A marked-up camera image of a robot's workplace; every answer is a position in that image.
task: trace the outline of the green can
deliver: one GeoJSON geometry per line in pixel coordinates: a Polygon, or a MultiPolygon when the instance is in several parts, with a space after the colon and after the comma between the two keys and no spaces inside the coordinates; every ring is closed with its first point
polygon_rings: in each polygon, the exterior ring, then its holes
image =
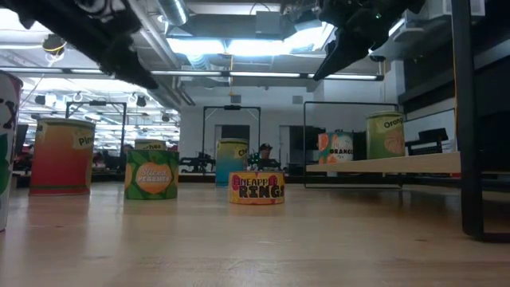
{"type": "Polygon", "coordinates": [[[175,199],[179,184],[179,153],[133,150],[127,154],[126,199],[175,199]]]}
{"type": "Polygon", "coordinates": [[[367,116],[367,159],[406,155],[404,117],[401,112],[375,112],[367,116]]]}

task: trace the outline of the orange can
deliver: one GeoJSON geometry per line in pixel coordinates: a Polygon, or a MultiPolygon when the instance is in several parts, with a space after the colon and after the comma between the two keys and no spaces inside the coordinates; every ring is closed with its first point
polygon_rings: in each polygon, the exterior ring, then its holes
{"type": "Polygon", "coordinates": [[[30,195],[90,193],[95,128],[82,120],[37,122],[30,195]]]}

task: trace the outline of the red and yellow can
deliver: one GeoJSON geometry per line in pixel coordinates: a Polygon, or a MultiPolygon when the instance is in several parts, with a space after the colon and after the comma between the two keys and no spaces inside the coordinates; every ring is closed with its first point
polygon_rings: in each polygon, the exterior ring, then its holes
{"type": "Polygon", "coordinates": [[[285,201],[284,173],[278,171],[235,171],[229,176],[229,202],[237,204],[279,204],[285,201]]]}
{"type": "Polygon", "coordinates": [[[82,120],[37,122],[30,195],[90,193],[95,128],[82,120]]]}

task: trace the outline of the wooden surface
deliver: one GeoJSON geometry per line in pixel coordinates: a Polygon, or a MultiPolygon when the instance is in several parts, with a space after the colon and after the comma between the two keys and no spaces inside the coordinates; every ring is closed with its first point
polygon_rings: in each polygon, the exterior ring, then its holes
{"type": "MultiPolygon", "coordinates": [[[[227,203],[182,184],[177,200],[16,191],[0,234],[1,287],[507,286],[510,247],[461,232],[458,191],[305,190],[285,204],[227,203]]],[[[510,230],[510,197],[487,194],[489,229],[510,230]]]]}
{"type": "Polygon", "coordinates": [[[450,152],[346,163],[314,164],[308,165],[307,171],[458,173],[461,172],[461,154],[450,152]]]}

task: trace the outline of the man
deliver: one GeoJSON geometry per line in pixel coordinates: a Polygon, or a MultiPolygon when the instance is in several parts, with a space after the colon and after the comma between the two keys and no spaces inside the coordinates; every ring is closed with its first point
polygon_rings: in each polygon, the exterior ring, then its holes
{"type": "Polygon", "coordinates": [[[273,147],[271,147],[269,145],[269,143],[263,143],[261,145],[261,147],[259,148],[259,153],[261,155],[261,159],[269,159],[272,149],[273,149],[273,147]]]}
{"type": "Polygon", "coordinates": [[[261,147],[259,147],[259,171],[279,171],[281,169],[280,163],[278,163],[275,159],[269,158],[272,149],[273,147],[271,147],[269,143],[264,143],[261,147]]]}

